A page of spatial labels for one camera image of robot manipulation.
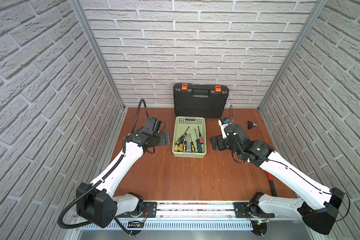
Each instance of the black toolbox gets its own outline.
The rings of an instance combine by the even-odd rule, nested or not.
[[[221,118],[228,94],[227,86],[176,83],[173,86],[175,114]]]

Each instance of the white brick wall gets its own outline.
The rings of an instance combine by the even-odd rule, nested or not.
[[[261,114],[286,159],[350,196],[330,238],[360,240],[360,1],[329,0]]]
[[[62,239],[119,113],[77,22],[69,1],[0,1],[0,239]]]
[[[267,63],[283,61],[315,1],[81,3],[123,102],[136,106],[144,97],[150,106],[171,107],[159,89],[169,95],[173,83],[226,84],[230,90],[269,86],[279,64]],[[154,90],[135,87],[141,84]],[[265,90],[251,90],[245,100],[231,94],[227,106],[255,108]]]

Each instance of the metal mounting plate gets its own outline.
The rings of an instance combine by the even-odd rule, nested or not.
[[[247,207],[248,202],[234,202],[233,207],[235,208],[236,218],[254,218],[249,215],[250,209]],[[260,214],[258,218],[274,218],[274,214]]]
[[[154,218],[156,217],[156,211],[157,211],[157,202],[143,202],[143,207],[147,210],[148,218]],[[117,218],[120,217],[131,217],[130,212],[126,212],[124,214],[120,214],[116,216]],[[138,218],[144,218],[143,212],[138,216]]]

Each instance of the wooden floor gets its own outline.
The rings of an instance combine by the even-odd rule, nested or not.
[[[125,117],[120,136],[115,146],[112,159],[122,148],[122,138],[130,132],[136,108],[129,108]],[[171,133],[175,127],[175,112],[173,108],[148,108],[150,117],[165,121],[165,131]],[[229,116],[228,109],[223,117]],[[145,113],[140,111],[136,129],[145,125]],[[257,109],[234,109],[235,123],[247,128],[247,121],[258,124],[258,128],[247,130],[252,141],[260,139],[272,145],[271,138],[264,126]],[[130,168],[118,186],[115,196],[134,192],[145,200],[249,200],[255,192],[271,194],[267,176],[264,170],[245,162],[238,164],[233,161],[231,152],[212,151],[209,138],[221,135],[218,119],[206,119],[207,153],[204,158],[174,157],[172,146],[156,147],[155,154],[145,153]],[[279,197],[296,197],[294,192],[274,178],[274,184]]]

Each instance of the light green basket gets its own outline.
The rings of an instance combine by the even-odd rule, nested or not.
[[[175,146],[176,141],[181,135],[184,133],[184,131],[189,126],[189,129],[187,130],[187,133],[191,134],[193,145],[195,146],[195,152],[178,152],[178,147]],[[200,128],[200,132],[202,134],[204,144],[202,145],[202,151],[203,152],[197,152],[197,146],[196,146],[196,139],[199,138],[199,130],[197,129],[197,126]],[[175,122],[175,131],[173,132],[173,145],[172,145],[172,152],[175,157],[193,157],[193,158],[203,158],[206,154],[206,134],[205,134],[205,119],[199,118],[199,117],[176,117]]]

